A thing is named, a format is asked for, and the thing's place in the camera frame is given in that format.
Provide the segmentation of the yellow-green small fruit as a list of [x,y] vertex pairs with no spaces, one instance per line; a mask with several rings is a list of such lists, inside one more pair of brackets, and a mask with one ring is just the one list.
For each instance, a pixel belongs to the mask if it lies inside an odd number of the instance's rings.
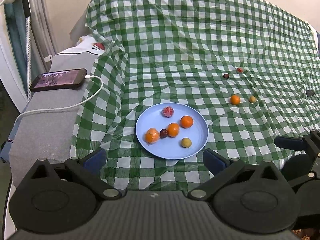
[[191,145],[192,145],[192,141],[191,141],[189,138],[183,138],[183,139],[181,140],[181,146],[182,146],[183,148],[190,148]]

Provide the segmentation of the dark red jujube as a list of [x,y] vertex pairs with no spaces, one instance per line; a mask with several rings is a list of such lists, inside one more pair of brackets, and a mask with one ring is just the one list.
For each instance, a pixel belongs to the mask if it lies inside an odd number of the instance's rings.
[[168,130],[167,129],[162,129],[161,131],[160,131],[160,138],[161,139],[164,139],[164,138],[166,138],[168,136]]

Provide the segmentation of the small orange mandarin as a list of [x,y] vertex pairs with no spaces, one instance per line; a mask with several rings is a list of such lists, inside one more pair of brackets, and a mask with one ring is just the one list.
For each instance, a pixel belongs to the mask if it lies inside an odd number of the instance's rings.
[[230,103],[232,105],[239,105],[241,102],[240,96],[234,94],[230,97]]

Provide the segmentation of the large orange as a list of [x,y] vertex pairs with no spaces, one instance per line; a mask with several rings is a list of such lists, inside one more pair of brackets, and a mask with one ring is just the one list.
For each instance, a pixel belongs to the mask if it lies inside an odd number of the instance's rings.
[[155,128],[150,128],[145,133],[145,141],[148,144],[156,143],[160,139],[160,133]]

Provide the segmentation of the yellow small fruit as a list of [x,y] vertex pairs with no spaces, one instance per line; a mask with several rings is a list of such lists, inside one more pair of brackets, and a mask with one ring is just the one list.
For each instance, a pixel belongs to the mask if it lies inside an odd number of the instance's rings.
[[257,98],[255,97],[255,96],[251,96],[250,98],[249,98],[249,102],[250,103],[255,103],[257,101]]

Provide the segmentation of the pink lychee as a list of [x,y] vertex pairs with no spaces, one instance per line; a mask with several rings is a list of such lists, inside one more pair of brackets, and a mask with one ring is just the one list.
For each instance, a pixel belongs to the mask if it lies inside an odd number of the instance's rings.
[[171,106],[164,107],[162,110],[162,114],[164,117],[170,118],[174,114],[174,109]]

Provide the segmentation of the red fruit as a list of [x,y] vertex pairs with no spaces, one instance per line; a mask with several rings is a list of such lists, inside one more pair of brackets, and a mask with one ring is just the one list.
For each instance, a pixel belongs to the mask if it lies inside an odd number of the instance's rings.
[[239,73],[242,73],[242,72],[243,72],[243,69],[242,69],[242,68],[240,68],[240,67],[239,67],[239,68],[237,68],[236,70],[237,70],[237,72],[239,72]]

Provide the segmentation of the light blue plate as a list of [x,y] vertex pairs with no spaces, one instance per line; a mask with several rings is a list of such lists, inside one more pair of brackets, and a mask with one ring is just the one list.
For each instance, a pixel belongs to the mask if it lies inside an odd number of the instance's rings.
[[[174,109],[172,117],[167,118],[162,114],[164,107],[171,106]],[[170,123],[180,123],[181,117],[188,115],[193,118],[194,124],[190,128],[180,128],[179,134],[174,137],[159,139],[156,143],[148,144],[145,141],[145,133],[150,128],[160,131]],[[207,143],[209,129],[204,117],[190,106],[180,103],[159,103],[146,109],[137,119],[135,127],[136,137],[141,146],[154,156],[180,160],[189,158],[200,152]],[[189,138],[192,141],[190,148],[183,148],[181,140]]]

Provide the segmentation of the black smartphone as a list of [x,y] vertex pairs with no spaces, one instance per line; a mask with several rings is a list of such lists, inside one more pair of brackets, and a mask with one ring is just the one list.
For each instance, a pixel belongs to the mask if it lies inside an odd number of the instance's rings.
[[62,70],[38,75],[31,83],[31,92],[42,92],[57,89],[77,89],[85,80],[87,70],[84,68]]

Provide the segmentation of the green checkered tablecloth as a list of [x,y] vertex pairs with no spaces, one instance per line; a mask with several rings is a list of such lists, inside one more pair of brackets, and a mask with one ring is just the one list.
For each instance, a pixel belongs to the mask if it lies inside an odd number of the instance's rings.
[[[102,147],[102,178],[118,189],[190,191],[207,181],[202,154],[169,161],[139,144],[148,107],[178,102],[205,118],[207,147],[278,167],[274,137],[319,129],[319,55],[309,25],[263,0],[91,0],[86,26],[105,52],[93,63],[71,153]],[[230,97],[240,96],[239,105]],[[250,103],[255,96],[257,101]]]

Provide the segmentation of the white printed cushion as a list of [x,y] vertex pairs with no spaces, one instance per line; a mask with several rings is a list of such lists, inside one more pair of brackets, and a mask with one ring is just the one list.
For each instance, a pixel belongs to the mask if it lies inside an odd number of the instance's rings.
[[81,54],[85,52],[91,53],[93,55],[102,55],[105,52],[105,46],[102,43],[98,43],[94,39],[94,37],[89,34],[80,37],[75,46],[59,52],[58,55]]

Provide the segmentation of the grey curtain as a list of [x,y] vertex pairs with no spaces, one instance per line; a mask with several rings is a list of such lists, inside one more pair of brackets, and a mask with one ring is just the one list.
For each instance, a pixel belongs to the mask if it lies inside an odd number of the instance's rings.
[[35,49],[36,62],[40,69],[49,71],[53,56],[56,54],[56,41],[53,36],[52,25],[46,0],[28,0],[31,12],[32,47]]

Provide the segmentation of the white door frame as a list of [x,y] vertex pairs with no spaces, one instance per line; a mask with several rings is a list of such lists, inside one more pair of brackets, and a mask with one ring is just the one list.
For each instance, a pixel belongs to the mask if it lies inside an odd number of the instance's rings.
[[4,8],[1,5],[1,82],[19,112],[28,103],[23,82],[12,52]]

